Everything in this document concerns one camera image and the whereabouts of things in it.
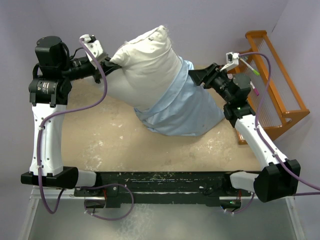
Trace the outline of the light blue pillowcase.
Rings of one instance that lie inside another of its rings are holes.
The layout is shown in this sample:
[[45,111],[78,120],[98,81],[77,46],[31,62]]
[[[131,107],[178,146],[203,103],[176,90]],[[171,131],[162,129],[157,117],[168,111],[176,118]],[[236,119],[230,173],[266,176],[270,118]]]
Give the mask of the light blue pillowcase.
[[154,133],[166,136],[201,136],[224,118],[211,94],[189,76],[192,62],[182,67],[162,97],[149,109],[134,109],[137,118]]

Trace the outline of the white pillow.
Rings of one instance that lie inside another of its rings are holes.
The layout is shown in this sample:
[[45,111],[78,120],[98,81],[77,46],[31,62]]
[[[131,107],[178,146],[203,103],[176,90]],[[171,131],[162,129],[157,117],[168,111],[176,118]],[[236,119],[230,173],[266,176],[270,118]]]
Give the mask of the white pillow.
[[107,94],[140,111],[163,96],[182,67],[163,25],[125,42],[111,62],[121,68],[106,77]]

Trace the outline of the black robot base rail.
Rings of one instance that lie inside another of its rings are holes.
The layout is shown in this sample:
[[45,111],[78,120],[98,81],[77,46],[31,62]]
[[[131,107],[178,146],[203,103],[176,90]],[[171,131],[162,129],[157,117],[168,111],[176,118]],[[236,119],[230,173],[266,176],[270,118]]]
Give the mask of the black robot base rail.
[[131,203],[238,208],[250,193],[233,188],[228,176],[225,171],[101,171],[94,189],[77,187],[74,194],[106,208]]

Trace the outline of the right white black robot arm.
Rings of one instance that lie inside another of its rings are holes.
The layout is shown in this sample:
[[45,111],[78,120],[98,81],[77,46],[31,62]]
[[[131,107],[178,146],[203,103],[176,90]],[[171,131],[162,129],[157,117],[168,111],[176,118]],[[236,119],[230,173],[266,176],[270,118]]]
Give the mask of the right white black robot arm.
[[246,190],[255,193],[263,203],[295,195],[299,183],[296,177],[301,166],[275,146],[256,120],[256,112],[247,100],[251,91],[250,77],[243,73],[228,77],[222,66],[216,63],[204,69],[189,70],[188,74],[197,86],[214,89],[225,100],[225,119],[243,136],[261,167],[258,174],[230,173],[229,179],[222,183],[223,192],[233,196],[240,189]]

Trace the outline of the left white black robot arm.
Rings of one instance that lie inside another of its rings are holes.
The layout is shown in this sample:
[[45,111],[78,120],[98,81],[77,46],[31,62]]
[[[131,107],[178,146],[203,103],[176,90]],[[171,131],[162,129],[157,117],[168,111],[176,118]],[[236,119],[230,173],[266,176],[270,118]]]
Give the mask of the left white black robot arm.
[[93,77],[106,83],[106,75],[120,66],[112,63],[99,40],[85,34],[79,38],[84,57],[70,55],[67,45],[58,36],[46,36],[36,43],[38,63],[32,71],[29,101],[34,118],[32,162],[20,181],[25,185],[73,189],[85,187],[91,196],[103,191],[94,171],[65,166],[62,160],[62,127],[73,81]]

